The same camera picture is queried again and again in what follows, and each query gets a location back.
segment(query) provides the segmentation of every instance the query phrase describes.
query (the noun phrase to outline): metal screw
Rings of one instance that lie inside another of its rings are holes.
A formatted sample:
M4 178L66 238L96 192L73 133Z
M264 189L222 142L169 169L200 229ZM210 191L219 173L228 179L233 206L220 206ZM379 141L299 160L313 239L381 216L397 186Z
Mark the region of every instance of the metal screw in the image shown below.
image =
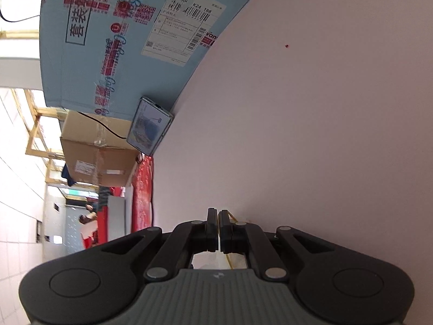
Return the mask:
M163 267L153 267L147 270L146 274L153 279L162 279L168 275L168 271Z
M265 271L265 275L270 279L281 279L287 275L287 272L279 267L271 267Z

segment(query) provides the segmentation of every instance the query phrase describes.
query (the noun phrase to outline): ribbed gray surface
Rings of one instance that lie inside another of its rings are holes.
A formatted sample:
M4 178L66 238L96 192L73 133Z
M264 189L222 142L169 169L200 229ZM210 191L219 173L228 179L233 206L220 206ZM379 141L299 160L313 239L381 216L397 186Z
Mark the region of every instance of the ribbed gray surface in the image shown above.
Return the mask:
M170 281L147 285L128 310L104 325L330 323L307 313L285 285L262 281L250 269L183 269Z

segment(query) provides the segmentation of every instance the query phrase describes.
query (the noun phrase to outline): red fabric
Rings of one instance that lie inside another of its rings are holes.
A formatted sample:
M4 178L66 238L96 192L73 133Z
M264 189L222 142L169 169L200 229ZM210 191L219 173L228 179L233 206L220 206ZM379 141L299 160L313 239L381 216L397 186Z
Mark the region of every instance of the red fabric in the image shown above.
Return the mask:
M90 247L92 245L92 242L93 242L92 237L89 237L86 239L83 238L84 248L88 249L88 247Z
M98 221L98 244L102 244L107 242L107 217L108 217L108 207L103 206L102 209L98 212L96 216L96 220Z
M115 197L120 197L122 195L122 187L110 187L111 193Z
M152 225L152 183L153 158L145 156L132 180L134 193L131 232L136 232Z

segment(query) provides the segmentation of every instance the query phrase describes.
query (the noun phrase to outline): smartphone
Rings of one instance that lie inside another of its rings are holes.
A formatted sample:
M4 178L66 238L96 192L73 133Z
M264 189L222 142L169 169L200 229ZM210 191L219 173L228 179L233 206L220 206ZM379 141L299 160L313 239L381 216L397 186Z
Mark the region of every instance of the smartphone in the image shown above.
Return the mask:
M143 154L152 156L172 122L171 113L142 97L126 141Z

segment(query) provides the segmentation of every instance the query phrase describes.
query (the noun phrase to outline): barcode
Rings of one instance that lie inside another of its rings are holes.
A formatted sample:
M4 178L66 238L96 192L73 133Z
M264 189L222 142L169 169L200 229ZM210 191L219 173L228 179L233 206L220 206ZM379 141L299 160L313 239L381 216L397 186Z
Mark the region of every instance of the barcode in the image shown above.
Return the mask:
M187 49L194 50L194 48L201 41L201 39L203 39L205 33L206 33L206 29L198 28L197 33L195 34L194 38L191 40L191 43L189 43Z
M179 11L179 8L181 8L181 6L183 5L183 3L177 2L176 0L173 0L171 4L168 5L168 9L172 10L174 12Z
M209 18L209 13L203 12L199 8L193 6L188 7L184 12L187 16L198 19L202 22L205 22Z

